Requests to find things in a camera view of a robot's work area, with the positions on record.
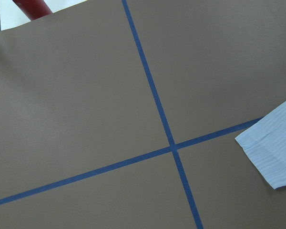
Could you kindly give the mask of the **red metal bottle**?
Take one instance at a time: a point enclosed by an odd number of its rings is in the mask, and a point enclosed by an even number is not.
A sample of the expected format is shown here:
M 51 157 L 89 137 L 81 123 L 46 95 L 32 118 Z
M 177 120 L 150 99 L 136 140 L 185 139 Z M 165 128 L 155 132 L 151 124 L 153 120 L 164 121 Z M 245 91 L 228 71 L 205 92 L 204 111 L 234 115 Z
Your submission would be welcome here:
M 13 0 L 31 21 L 53 14 L 44 0 Z

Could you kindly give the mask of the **light blue striped shirt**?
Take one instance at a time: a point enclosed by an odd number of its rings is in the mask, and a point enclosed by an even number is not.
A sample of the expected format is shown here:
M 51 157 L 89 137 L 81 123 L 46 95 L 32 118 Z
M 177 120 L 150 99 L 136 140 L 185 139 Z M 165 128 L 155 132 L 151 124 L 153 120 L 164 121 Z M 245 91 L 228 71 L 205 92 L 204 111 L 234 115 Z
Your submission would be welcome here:
M 286 186 L 286 101 L 235 140 L 273 189 Z

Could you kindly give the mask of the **blue tape line crosswise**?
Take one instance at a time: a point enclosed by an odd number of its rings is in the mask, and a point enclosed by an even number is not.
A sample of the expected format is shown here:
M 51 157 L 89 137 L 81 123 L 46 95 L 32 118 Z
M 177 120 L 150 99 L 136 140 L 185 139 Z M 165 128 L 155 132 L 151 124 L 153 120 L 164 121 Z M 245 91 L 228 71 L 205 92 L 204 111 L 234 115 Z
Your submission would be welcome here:
M 176 144 L 176 149 L 183 149 L 183 148 L 186 148 L 189 146 L 196 145 L 198 143 L 202 143 L 202 142 L 205 142 L 205 141 L 208 141 L 211 139 L 215 139 L 215 138 L 218 138 L 218 137 L 221 137 L 221 136 L 224 136 L 224 135 L 236 132 L 236 131 L 240 131 L 240 130 L 249 128 L 260 120 L 261 120 L 261 117 L 247 121 L 247 122 L 244 122 L 244 123 L 241 123 L 241 124 L 238 124 L 238 125 L 234 125 L 234 126 L 222 129 L 222 130 L 218 130 L 218 131 L 215 131 L 215 132 L 203 135 L 203 136 L 199 136 L 199 137 L 196 137 L 193 139 L 189 139 L 189 140 L 186 140 L 184 142 L 180 142 L 180 143 Z M 136 156 L 133 158 L 129 158 L 129 159 L 126 159 L 126 160 L 123 160 L 123 161 L 120 161 L 120 162 L 117 162 L 117 163 L 114 163 L 114 164 L 111 164 L 108 166 L 104 166 L 104 167 L 101 167 L 101 168 L 98 168 L 98 169 L 95 169 L 92 171 L 88 171 L 88 172 L 85 172 L 85 173 L 82 173 L 79 175 L 75 175 L 75 176 L 72 176 L 72 177 L 69 177 L 69 178 L 66 178 L 63 180 L 59 180 L 59 181 L 56 181 L 56 182 L 53 182 L 50 184 L 46 184 L 46 185 L 41 186 L 41 187 L 37 187 L 37 188 L 31 189 L 31 190 L 27 190 L 27 191 L 12 195 L 12 196 L 1 198 L 0 199 L 0 205 L 7 204 L 10 202 L 16 201 L 18 199 L 33 196 L 33 195 L 36 195 L 36 194 L 39 194 L 41 192 L 45 192 L 45 191 L 48 191 L 51 189 L 62 187 L 62 186 L 65 186 L 65 185 L 68 185 L 68 184 L 71 184 L 74 182 L 78 182 L 80 180 L 84 180 L 84 179 L 87 179 L 90 177 L 94 177 L 94 176 L 99 175 L 99 174 L 103 174 L 103 173 L 106 173 L 106 172 L 109 172 L 109 171 L 112 171 L 112 170 L 115 170 L 115 169 L 118 169 L 121 167 L 125 167 L 125 166 L 131 165 L 131 164 L 135 164 L 135 163 L 138 163 L 138 162 L 141 162 L 141 161 L 144 161 L 144 160 L 156 157 L 156 156 L 160 156 L 160 155 L 170 153 L 170 152 L 172 152 L 170 147 L 161 148 L 161 149 L 158 149 L 158 150 L 155 150 L 155 151 L 143 154 L 143 155 L 139 155 L 139 156 Z

